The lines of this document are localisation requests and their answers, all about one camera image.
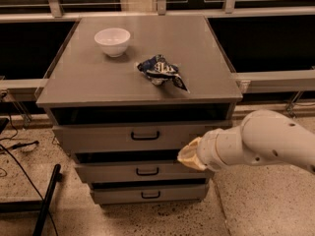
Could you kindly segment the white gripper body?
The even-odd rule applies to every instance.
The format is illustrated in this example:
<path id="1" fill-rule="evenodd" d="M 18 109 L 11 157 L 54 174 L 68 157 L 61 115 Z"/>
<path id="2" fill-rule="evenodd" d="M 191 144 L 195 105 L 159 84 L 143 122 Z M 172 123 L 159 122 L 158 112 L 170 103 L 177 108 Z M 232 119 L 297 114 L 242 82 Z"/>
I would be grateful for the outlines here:
<path id="1" fill-rule="evenodd" d="M 250 165 L 253 152 L 243 143 L 239 127 L 215 129 L 199 141 L 197 156 L 207 168 L 220 171 L 232 165 Z"/>

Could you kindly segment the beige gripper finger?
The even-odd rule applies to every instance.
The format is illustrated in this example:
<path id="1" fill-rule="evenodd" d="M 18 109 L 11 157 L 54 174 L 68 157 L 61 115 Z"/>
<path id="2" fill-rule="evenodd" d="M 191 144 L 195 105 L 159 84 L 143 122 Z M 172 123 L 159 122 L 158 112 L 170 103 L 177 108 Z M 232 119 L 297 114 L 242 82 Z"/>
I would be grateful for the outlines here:
<path id="1" fill-rule="evenodd" d="M 200 161 L 195 153 L 182 154 L 179 153 L 177 160 L 183 165 L 195 170 L 204 171 L 207 167 Z"/>
<path id="2" fill-rule="evenodd" d="M 185 146 L 182 150 L 184 154 L 195 154 L 197 152 L 197 148 L 199 142 L 202 140 L 201 137 L 195 138 L 191 141 L 187 146 Z"/>

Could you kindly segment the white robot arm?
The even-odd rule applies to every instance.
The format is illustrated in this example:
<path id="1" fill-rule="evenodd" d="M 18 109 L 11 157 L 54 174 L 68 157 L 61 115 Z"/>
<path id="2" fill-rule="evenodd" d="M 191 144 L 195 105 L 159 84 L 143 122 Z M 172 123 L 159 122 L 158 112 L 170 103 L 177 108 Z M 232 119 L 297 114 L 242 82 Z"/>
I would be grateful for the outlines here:
<path id="1" fill-rule="evenodd" d="M 314 173 L 315 135 L 278 112 L 257 110 L 235 127 L 194 139 L 177 159 L 196 170 L 284 163 Z"/>

